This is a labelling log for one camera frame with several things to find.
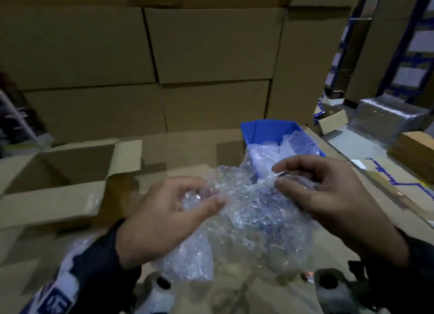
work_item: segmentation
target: white label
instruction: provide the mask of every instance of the white label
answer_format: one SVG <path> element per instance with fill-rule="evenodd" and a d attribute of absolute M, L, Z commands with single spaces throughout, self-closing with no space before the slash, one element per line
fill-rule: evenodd
<path fill-rule="evenodd" d="M 400 67 L 392 83 L 417 88 L 426 72 L 427 70 L 421 70 L 420 68 Z"/>
<path fill-rule="evenodd" d="M 366 170 L 366 167 L 360 160 L 351 160 L 356 166 L 358 166 L 362 170 Z"/>
<path fill-rule="evenodd" d="M 338 67 L 339 61 L 341 60 L 341 55 L 342 54 L 340 54 L 339 52 L 337 54 L 335 54 L 335 57 L 333 58 L 332 66 Z"/>
<path fill-rule="evenodd" d="M 434 31 L 416 32 L 408 50 L 434 52 Z"/>
<path fill-rule="evenodd" d="M 325 81 L 325 85 L 331 86 L 335 75 L 333 73 L 328 73 L 327 80 Z"/>
<path fill-rule="evenodd" d="M 345 26 L 344 33 L 342 34 L 342 37 L 341 37 L 341 42 L 345 41 L 345 39 L 347 38 L 347 33 L 348 33 L 348 26 Z"/>
<path fill-rule="evenodd" d="M 428 4 L 427 7 L 427 11 L 431 11 L 431 10 L 434 10 L 434 0 L 431 0 L 430 4 Z"/>

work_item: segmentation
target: blue line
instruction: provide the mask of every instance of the blue line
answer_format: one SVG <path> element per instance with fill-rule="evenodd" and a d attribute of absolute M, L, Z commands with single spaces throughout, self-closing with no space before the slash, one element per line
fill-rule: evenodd
<path fill-rule="evenodd" d="M 424 191 L 425 193 L 427 193 L 431 199 L 434 201 L 434 196 L 431 195 L 431 193 L 421 184 L 419 183 L 399 183 L 397 182 L 377 161 L 375 161 L 373 158 L 368 158 L 368 160 L 371 160 L 377 167 L 376 170 L 378 172 L 382 172 L 384 173 L 388 179 L 391 185 L 393 186 L 417 186 L 419 187 L 422 191 Z"/>

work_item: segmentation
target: box wrapped in plastic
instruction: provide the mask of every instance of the box wrapped in plastic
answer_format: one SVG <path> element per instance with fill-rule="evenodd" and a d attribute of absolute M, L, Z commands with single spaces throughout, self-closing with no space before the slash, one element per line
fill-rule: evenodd
<path fill-rule="evenodd" d="M 402 132 L 418 130 L 429 111 L 388 94 L 362 99 L 350 120 L 349 129 L 381 144 L 391 144 Z"/>
<path fill-rule="evenodd" d="M 311 257 L 312 218 L 274 188 L 278 176 L 271 171 L 280 159 L 302 148 L 305 153 L 319 154 L 317 145 L 306 143 L 305 138 L 293 134 L 284 137 L 280 146 L 251 144 L 240 167 L 218 167 L 209 175 L 206 189 L 199 194 L 187 193 L 184 210 L 216 193 L 228 201 L 219 215 L 208 219 L 179 247 L 157 260 L 156 268 L 174 281 L 211 281 L 215 262 L 248 264 L 255 271 L 263 268 L 274 274 L 305 269 Z M 286 177 L 310 189 L 316 187 L 316 183 L 300 175 Z"/>

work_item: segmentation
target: blue plastic bin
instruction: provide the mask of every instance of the blue plastic bin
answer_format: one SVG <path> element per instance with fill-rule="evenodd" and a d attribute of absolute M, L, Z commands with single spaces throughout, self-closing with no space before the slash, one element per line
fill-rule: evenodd
<path fill-rule="evenodd" d="M 296 131 L 301 131 L 303 134 L 312 140 L 300 126 L 292 121 L 262 119 L 250 122 L 241 123 L 241 131 L 244 141 L 247 145 L 261 144 L 263 142 L 281 143 L 283 136 L 291 135 Z M 321 156 L 325 156 L 323 151 L 320 151 Z"/>

